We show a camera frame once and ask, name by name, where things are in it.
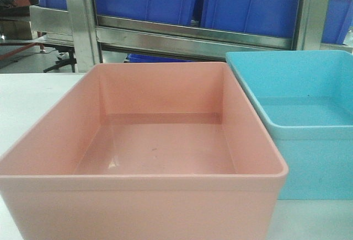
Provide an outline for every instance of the metal frame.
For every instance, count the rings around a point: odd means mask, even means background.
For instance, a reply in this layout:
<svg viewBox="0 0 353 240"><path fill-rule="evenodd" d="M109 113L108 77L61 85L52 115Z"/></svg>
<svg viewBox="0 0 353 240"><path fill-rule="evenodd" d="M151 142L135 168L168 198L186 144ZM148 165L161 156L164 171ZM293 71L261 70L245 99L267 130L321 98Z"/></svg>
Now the metal frame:
<svg viewBox="0 0 353 240"><path fill-rule="evenodd" d="M34 6L31 18L33 29L49 33L44 43L74 44L79 71L101 62L102 48L195 60L224 60L228 51L353 52L349 46L321 43L328 1L299 0L293 39L105 17L96 14L94 0L67 0L68 11Z"/></svg>

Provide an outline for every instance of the pink container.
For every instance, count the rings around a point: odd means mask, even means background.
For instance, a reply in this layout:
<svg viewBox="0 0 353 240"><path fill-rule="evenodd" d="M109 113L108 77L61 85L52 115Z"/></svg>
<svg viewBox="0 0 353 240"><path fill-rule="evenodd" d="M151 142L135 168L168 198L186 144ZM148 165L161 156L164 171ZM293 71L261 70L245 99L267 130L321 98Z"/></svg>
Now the pink container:
<svg viewBox="0 0 353 240"><path fill-rule="evenodd" d="M103 64L0 160L0 189L25 240L255 240L287 172L225 63Z"/></svg>

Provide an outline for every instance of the table surface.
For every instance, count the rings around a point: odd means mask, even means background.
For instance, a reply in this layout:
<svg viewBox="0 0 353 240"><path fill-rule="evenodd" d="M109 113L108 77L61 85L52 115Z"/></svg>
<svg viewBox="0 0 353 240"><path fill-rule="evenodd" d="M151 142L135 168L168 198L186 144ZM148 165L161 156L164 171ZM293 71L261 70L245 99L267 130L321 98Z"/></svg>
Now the table surface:
<svg viewBox="0 0 353 240"><path fill-rule="evenodd" d="M0 156L82 74L0 74ZM22 237L0 198L0 239ZM352 240L353 200L279 200L268 240Z"/></svg>

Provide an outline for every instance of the light blue plastic bin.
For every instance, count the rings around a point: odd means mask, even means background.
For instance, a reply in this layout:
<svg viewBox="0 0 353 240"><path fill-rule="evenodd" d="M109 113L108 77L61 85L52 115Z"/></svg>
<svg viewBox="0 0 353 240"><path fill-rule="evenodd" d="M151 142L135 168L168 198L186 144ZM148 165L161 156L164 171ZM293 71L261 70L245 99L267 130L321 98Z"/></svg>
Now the light blue plastic bin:
<svg viewBox="0 0 353 240"><path fill-rule="evenodd" d="M227 62L289 165L280 199L353 199L353 55L230 52Z"/></svg>

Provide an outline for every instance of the metal post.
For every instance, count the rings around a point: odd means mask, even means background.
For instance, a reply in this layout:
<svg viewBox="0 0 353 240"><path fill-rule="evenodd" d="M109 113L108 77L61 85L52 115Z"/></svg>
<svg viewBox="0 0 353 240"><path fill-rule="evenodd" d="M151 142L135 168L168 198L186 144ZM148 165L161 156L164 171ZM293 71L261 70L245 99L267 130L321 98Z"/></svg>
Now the metal post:
<svg viewBox="0 0 353 240"><path fill-rule="evenodd" d="M299 0L293 50L319 50L329 0Z"/></svg>
<svg viewBox="0 0 353 240"><path fill-rule="evenodd" d="M66 0L72 24L72 37L79 72L86 72L102 62L95 31L96 15L93 0Z"/></svg>

